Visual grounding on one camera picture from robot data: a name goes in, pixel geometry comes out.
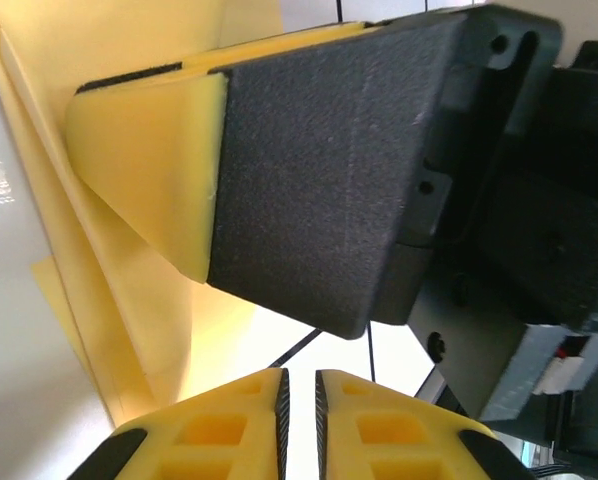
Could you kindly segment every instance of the yellow foam block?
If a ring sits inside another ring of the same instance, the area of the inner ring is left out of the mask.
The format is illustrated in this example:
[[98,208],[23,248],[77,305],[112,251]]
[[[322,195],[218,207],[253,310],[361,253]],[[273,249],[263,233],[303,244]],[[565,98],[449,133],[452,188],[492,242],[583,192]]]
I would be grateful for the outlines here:
[[489,479],[458,436],[475,430],[492,437],[484,425],[348,373],[320,374],[327,480]]
[[[280,33],[276,0],[226,0],[227,8],[245,1],[257,2],[257,22],[237,22],[234,14],[222,20],[221,0],[0,0],[0,100],[116,424],[171,403],[182,382],[194,383],[187,378],[192,323],[203,330],[239,300],[217,295],[218,308],[195,308],[193,283],[74,174],[65,154],[66,106],[93,78]],[[250,321],[246,307],[233,317],[239,328]],[[225,352],[225,364],[230,348],[214,340],[198,343],[196,358]]]
[[283,376],[263,370],[122,426],[115,435],[139,428],[147,436],[115,478],[276,480]]
[[181,273],[210,261],[226,79],[193,77],[77,95],[66,113],[74,171]]
[[182,60],[182,69],[170,71],[160,75],[139,77],[124,83],[106,87],[106,89],[132,89],[138,86],[147,86],[178,81],[182,78],[203,75],[213,68],[222,65],[252,60],[267,55],[275,55],[290,50],[318,45],[320,43],[342,40],[357,35],[376,31],[380,27],[366,28],[364,23],[345,23],[317,27],[300,32],[287,33],[274,37],[232,45],[227,48],[195,53]]

